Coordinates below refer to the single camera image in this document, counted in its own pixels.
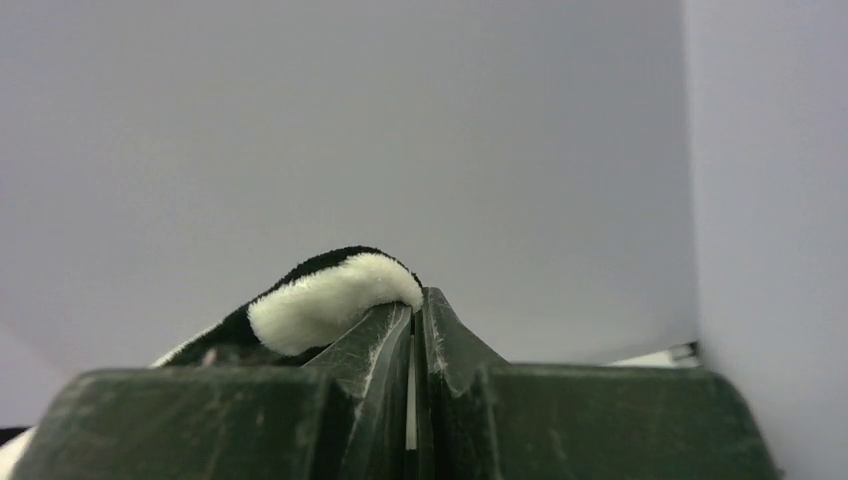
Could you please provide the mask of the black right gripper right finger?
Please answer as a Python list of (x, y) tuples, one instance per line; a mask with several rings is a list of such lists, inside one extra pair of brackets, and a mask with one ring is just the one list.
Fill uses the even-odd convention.
[(704, 368), (512, 363), (427, 288), (423, 479), (778, 479), (748, 404)]

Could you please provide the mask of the black white striped pillowcase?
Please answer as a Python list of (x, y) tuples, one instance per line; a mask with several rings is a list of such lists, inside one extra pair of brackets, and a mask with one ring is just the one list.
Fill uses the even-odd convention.
[[(332, 250), (300, 263), (272, 287), (153, 365), (135, 369), (300, 368), (335, 344), (375, 307), (407, 306), (412, 323), (423, 306), (424, 292), (419, 278), (408, 267), (376, 248)], [(15, 479), (12, 471), (43, 416), (33, 428), (3, 446), (3, 478)]]

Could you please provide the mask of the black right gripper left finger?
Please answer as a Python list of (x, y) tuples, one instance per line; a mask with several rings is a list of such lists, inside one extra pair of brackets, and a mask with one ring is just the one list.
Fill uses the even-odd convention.
[(401, 479), (411, 310), (308, 364), (98, 370), (52, 401), (15, 479)]

